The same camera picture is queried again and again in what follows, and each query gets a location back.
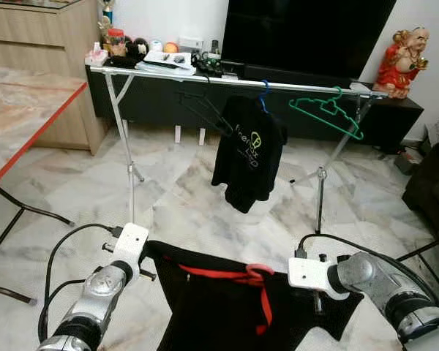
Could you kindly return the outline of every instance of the green hanger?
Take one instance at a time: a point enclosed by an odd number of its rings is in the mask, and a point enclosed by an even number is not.
[[[340,97],[342,97],[343,93],[342,93],[342,89],[339,86],[334,86],[334,88],[338,89],[338,96],[336,97],[332,97],[328,100],[321,100],[321,99],[310,99],[308,97],[302,97],[300,99],[295,99],[295,100],[290,100],[289,101],[289,106],[297,111],[300,111],[302,113],[305,113],[308,116],[311,116],[315,119],[317,119],[320,122],[323,122],[325,124],[327,124],[330,127],[333,127],[335,129],[338,129],[339,131],[350,135],[351,137],[354,137],[357,140],[362,140],[364,138],[364,134],[361,130],[359,130],[359,124],[358,122],[356,122],[353,118],[349,117],[346,112],[338,107],[336,100],[338,100]],[[354,126],[354,131],[353,132],[349,132],[348,130],[344,130],[343,128],[340,128],[339,126],[336,126],[335,124],[330,123],[329,121],[326,121],[325,119],[322,119],[314,114],[312,114],[311,112],[308,112],[306,110],[303,110],[301,107],[299,107],[299,103],[300,102],[311,102],[311,103],[320,103],[320,110],[322,110],[325,113],[329,113],[332,116],[336,116],[338,114],[338,112],[340,112],[341,114],[343,114],[343,116],[349,120],[352,125]]]

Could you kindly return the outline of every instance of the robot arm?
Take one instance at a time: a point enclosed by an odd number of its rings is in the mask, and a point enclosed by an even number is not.
[[[407,351],[439,350],[439,307],[400,269],[379,257],[358,252],[332,264],[289,259],[293,287],[320,290],[342,300],[348,292],[366,293],[397,331]]]
[[[119,296],[140,274],[138,262],[147,238],[145,228],[125,225],[113,250],[113,262],[86,279],[81,297],[38,351],[96,351]]]

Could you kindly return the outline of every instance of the orange ball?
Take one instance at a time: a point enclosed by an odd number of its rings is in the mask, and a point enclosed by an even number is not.
[[[164,45],[163,51],[165,53],[178,53],[179,47],[177,46],[177,44],[175,42],[166,42],[166,45]]]

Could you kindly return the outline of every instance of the clothes hanger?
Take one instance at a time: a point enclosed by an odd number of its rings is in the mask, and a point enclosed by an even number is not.
[[[338,95],[336,97],[331,97],[330,99],[327,100],[322,100],[322,99],[310,99],[308,97],[302,97],[300,99],[295,99],[295,100],[290,100],[289,101],[289,106],[297,111],[300,111],[308,116],[311,116],[315,119],[317,119],[320,122],[323,122],[325,124],[327,124],[328,126],[335,128],[347,135],[350,135],[351,137],[357,139],[357,140],[362,140],[364,138],[364,134],[363,132],[359,129],[359,124],[357,121],[355,121],[354,118],[351,118],[350,116],[348,116],[346,114],[346,112],[340,108],[337,105],[337,100],[342,97],[343,93],[342,93],[342,89],[339,86],[334,86],[334,88],[338,89]],[[299,104],[301,102],[310,102],[310,103],[318,103],[320,104],[319,108],[321,111],[328,113],[332,116],[336,116],[338,113],[341,113],[347,120],[349,120],[351,122],[351,124],[353,125],[353,131],[349,131],[349,130],[345,130],[319,116],[314,115],[313,113],[306,111],[304,108],[299,107]]]
[[[208,99],[208,97],[206,97],[210,89],[211,82],[210,82],[210,77],[208,75],[203,75],[203,76],[208,80],[208,86],[205,89],[205,91],[202,94],[189,93],[186,91],[177,91],[177,93],[180,94],[179,104],[184,106],[194,115],[202,118],[205,122],[209,123],[212,127],[214,127],[216,130],[221,132],[223,135],[230,137],[233,134],[233,127],[228,123],[228,121],[226,121],[222,117],[221,112],[219,112],[218,109],[213,105],[213,103]],[[198,112],[192,106],[189,106],[186,103],[186,100],[188,99],[194,99],[204,109],[211,110],[213,112],[213,115],[217,117],[217,122],[212,121],[210,118],[207,118],[203,113]]]
[[[269,82],[267,81],[267,79],[263,79],[262,82],[265,83],[265,91],[258,95],[258,99],[260,100],[260,103],[262,104],[263,112],[270,113],[269,111],[266,110],[265,100],[264,100],[265,96],[270,92]]]

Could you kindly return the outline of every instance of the wooden cabinet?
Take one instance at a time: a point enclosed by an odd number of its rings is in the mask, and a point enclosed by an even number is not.
[[[0,66],[86,79],[84,56],[99,38],[96,0],[54,2],[49,7],[20,3],[0,1]],[[95,154],[106,132],[106,123],[94,114],[87,88],[36,145]]]

